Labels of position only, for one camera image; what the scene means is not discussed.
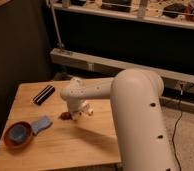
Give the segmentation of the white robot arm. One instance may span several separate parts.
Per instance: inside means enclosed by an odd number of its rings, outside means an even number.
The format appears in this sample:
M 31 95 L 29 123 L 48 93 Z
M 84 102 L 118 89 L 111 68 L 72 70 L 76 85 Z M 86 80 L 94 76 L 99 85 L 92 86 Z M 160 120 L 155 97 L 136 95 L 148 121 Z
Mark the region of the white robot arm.
M 177 171 L 159 101 L 163 91 L 160 75 L 134 68 L 87 86 L 74 78 L 60 96 L 73 119 L 83 101 L 110 100 L 123 171 Z

